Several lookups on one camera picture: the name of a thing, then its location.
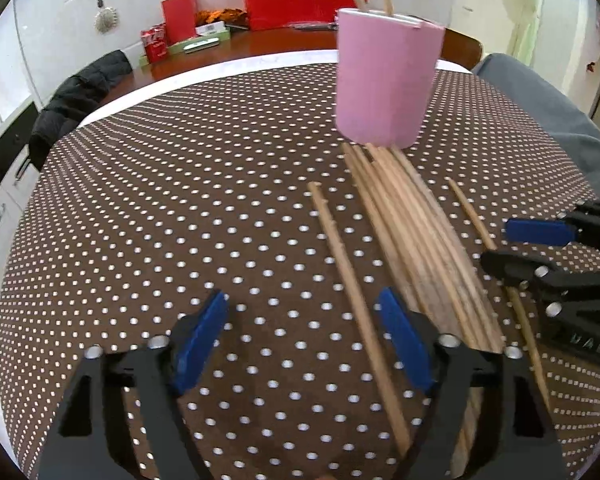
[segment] pink cup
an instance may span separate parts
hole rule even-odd
[[[413,16],[338,11],[336,125],[360,144],[411,146],[420,133],[445,28]]]

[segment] decorative ornament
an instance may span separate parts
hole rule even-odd
[[[98,0],[98,8],[94,26],[100,34],[109,32],[118,24],[118,12],[113,7],[105,7],[104,0]]]

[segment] brown tablecloth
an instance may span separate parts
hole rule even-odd
[[[56,145],[0,303],[0,394],[25,473],[35,473],[84,348],[132,348],[219,287],[230,295],[229,320],[181,402],[215,478],[391,477],[390,425],[306,189],[322,182],[373,304],[391,280],[342,160],[333,102],[332,64],[256,72],[149,99]],[[406,153],[473,257],[507,343],[522,345],[445,178],[506,244],[504,219],[548,218],[592,197],[583,176],[524,112],[461,73],[438,72],[422,136]],[[577,245],[518,249],[574,271],[600,269],[600,253]],[[573,473],[600,434],[600,368],[539,345]],[[415,432],[428,399],[410,390],[386,348]],[[138,460],[157,477],[137,399],[127,397]]]

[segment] red gift box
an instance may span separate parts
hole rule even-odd
[[[196,0],[164,0],[162,13],[170,45],[197,36]]]
[[[169,55],[164,23],[140,32],[144,52],[149,63],[160,61]]]

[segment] screw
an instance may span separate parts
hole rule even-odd
[[[156,335],[149,339],[147,346],[152,350],[157,348],[164,348],[169,344],[169,338],[165,335]]]
[[[522,350],[517,346],[507,346],[504,349],[504,355],[509,359],[522,359]]]
[[[104,352],[102,351],[102,347],[98,345],[91,346],[84,351],[84,356],[87,359],[97,359]]]
[[[556,317],[562,311],[562,305],[557,301],[550,303],[545,312],[548,317]]]
[[[445,348],[457,348],[460,346],[460,340],[452,334],[442,334],[438,342]]]
[[[536,278],[544,278],[549,273],[549,267],[540,266],[536,270],[534,270],[534,276]]]

